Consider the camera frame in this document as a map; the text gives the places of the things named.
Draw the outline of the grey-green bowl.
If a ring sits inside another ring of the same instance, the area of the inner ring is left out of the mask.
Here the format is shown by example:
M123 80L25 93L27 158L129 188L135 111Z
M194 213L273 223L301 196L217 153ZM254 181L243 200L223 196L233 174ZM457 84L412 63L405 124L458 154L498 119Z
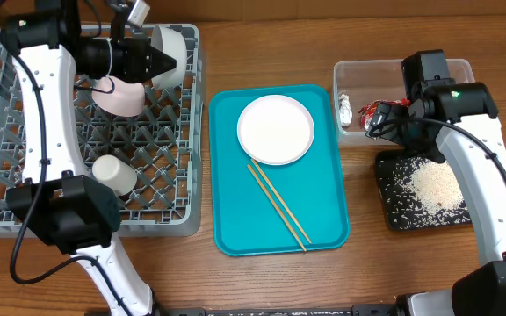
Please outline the grey-green bowl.
M167 89L180 85L187 67L187 50L184 36L168 27L155 25L151 46L176 61L176 67L152 78L155 89Z

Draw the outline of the pink bowl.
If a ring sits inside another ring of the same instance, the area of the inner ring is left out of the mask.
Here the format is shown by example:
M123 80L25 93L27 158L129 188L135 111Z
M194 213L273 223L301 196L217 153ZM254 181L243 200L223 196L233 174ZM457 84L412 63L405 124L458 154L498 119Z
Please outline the pink bowl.
M91 96L102 110L121 117L141 114L145 104L142 83L125 83L114 76L98 80Z

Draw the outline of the red snack wrapper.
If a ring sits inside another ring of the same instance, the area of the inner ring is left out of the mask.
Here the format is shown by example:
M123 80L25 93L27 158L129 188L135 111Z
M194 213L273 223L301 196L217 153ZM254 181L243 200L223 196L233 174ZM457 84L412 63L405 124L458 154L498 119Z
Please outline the red snack wrapper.
M399 99L399 100L375 100L371 103L365 105L359 113L361 114L360 119L360 125L367 130L369 128L369 125L372 121L372 117L374 116L374 113L376 112L378 106L382 103L390 104L390 105L400 105L404 107L408 107L410 105L410 102L407 98Z

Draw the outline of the white tissue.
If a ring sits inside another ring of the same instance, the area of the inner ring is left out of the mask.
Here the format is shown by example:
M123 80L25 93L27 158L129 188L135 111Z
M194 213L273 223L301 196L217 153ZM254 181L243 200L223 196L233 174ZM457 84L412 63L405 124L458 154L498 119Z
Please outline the white tissue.
M338 97L338 100L340 125L343 127L348 127L351 124L353 118L350 97L346 94L341 94Z

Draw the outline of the white cup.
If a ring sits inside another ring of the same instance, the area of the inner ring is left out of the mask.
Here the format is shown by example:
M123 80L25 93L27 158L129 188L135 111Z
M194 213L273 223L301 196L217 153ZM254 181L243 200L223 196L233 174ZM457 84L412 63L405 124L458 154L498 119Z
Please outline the white cup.
M129 194L137 183L135 170L119 158L107 154L98 157L91 168L94 177L117 196Z

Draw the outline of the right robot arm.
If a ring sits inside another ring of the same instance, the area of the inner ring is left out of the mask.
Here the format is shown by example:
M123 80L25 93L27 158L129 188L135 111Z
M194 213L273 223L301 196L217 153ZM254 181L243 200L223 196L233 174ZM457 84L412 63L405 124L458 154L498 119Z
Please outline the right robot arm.
M481 266L449 290L400 295L391 315L506 315L506 147L483 83L456 83L441 50L401 63L406 107L380 104L366 132L452 168L476 233Z

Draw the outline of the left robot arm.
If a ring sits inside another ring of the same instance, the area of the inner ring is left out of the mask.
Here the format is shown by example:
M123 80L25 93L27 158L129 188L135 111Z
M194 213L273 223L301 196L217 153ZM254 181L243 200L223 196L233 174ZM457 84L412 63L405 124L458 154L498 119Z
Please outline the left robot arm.
M6 204L34 233L78 263L113 315L160 315L154 291L140 278L119 239L120 210L112 188L90 176L81 156L73 94L75 77L107 79L117 96L123 83L152 82L159 89L180 84L187 65L183 35L157 26L150 38L128 38L149 7L114 1L111 35L85 36L78 4L38 1L29 13L0 26L0 43L18 75L25 119L22 182Z

